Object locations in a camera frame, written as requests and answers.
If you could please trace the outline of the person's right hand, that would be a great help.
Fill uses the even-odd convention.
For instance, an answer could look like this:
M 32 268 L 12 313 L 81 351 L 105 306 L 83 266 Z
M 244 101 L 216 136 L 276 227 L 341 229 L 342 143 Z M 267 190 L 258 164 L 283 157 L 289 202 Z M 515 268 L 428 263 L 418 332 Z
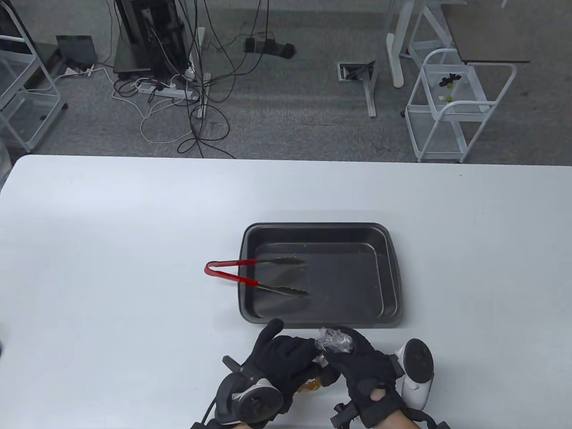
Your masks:
M 406 405 L 396 392 L 397 373 L 389 356 L 374 349 L 355 329 L 342 326 L 334 329 L 351 337 L 352 351 L 324 351 L 327 365 L 323 368 L 325 380 L 321 384 L 329 386 L 343 376 L 351 402 L 366 428 L 373 428 L 393 413 L 402 411 Z

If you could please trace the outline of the person's left hand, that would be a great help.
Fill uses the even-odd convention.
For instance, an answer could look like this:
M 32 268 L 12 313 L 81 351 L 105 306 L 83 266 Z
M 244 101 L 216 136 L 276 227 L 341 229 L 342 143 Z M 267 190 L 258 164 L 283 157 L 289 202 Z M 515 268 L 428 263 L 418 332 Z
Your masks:
M 283 328 L 282 320 L 271 320 L 243 366 L 264 376 L 282 393 L 285 403 L 292 402 L 294 394 L 310 379 L 319 378 L 323 387 L 339 380 L 341 373 L 331 364 L 315 362 L 322 351 L 314 339 L 281 335 Z

